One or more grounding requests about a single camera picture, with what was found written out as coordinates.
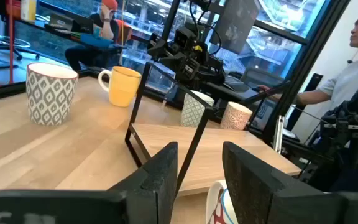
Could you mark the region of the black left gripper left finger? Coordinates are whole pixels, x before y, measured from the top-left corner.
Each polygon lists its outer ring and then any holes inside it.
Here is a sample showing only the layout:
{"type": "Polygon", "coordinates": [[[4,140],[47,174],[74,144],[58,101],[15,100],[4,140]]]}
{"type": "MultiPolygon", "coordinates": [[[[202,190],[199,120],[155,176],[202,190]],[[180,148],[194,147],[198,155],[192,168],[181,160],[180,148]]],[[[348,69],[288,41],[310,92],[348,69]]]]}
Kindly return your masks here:
{"type": "Polygon", "coordinates": [[[170,142],[107,190],[0,190],[0,223],[170,223],[177,169],[170,142]]]}

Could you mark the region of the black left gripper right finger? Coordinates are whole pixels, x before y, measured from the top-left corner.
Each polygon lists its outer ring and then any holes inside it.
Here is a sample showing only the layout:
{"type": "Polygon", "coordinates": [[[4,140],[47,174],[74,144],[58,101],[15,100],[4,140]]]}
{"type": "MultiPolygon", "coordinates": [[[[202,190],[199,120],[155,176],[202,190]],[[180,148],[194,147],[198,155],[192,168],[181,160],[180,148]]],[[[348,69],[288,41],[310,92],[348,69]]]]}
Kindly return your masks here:
{"type": "Polygon", "coordinates": [[[228,141],[222,159],[239,223],[358,223],[356,192],[324,193],[228,141]]]}

